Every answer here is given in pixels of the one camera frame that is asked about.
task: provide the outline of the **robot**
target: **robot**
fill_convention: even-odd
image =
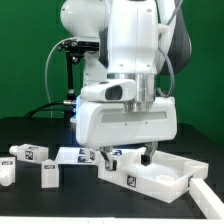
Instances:
[[[149,165],[158,141],[176,135],[174,75],[191,55],[181,3],[67,0],[62,6],[62,24],[83,50],[73,57],[85,60],[81,103],[71,122],[80,145],[100,149],[107,170],[116,170],[113,146],[146,143],[141,163]],[[156,86],[160,74],[170,74],[167,93]]]

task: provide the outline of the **black tabletop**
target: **black tabletop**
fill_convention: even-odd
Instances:
[[[55,159],[61,146],[78,146],[75,131],[62,119],[0,119],[0,157],[11,145],[49,147]],[[178,125],[174,140],[158,150],[209,163],[206,183],[224,201],[224,149],[192,126]],[[167,204],[98,179],[96,166],[60,165],[60,187],[41,188],[41,166],[16,164],[16,183],[0,186],[0,216],[205,218],[189,193]]]

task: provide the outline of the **open white box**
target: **open white box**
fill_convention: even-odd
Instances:
[[[149,166],[141,165],[145,148],[116,157],[117,170],[107,171],[100,159],[98,177],[170,203],[189,190],[191,178],[205,179],[208,164],[156,151]]]

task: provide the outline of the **green screen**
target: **green screen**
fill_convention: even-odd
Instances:
[[[63,0],[0,0],[0,118],[23,116],[47,103],[46,59],[52,47],[70,37],[60,22]],[[224,148],[223,0],[184,0],[183,13],[192,42],[187,68],[176,76],[178,121],[193,125]],[[82,86],[82,64],[74,68],[76,94]],[[52,101],[66,98],[65,52],[49,65]],[[167,88],[169,80],[161,80]]]

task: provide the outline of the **label sticker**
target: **label sticker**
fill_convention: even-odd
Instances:
[[[95,153],[92,151],[90,151],[90,159],[93,161],[95,160]]]
[[[127,185],[130,187],[136,187],[136,177],[128,175],[127,177]]]
[[[45,165],[44,169],[46,169],[46,170],[53,170],[53,169],[55,169],[55,165]]]
[[[2,162],[2,165],[12,165],[13,164],[13,161],[3,161]]]
[[[39,148],[39,146],[30,146],[27,149],[35,150],[35,149],[38,149],[38,148]]]
[[[112,153],[113,156],[121,156],[122,155],[122,151],[121,150],[114,150]]]
[[[91,161],[86,161],[85,156],[79,156],[78,157],[78,163],[92,163]]]
[[[80,155],[85,155],[85,149],[80,149],[80,150],[79,150],[79,154],[80,154]]]
[[[33,160],[33,152],[32,151],[25,151],[25,158],[27,160]]]

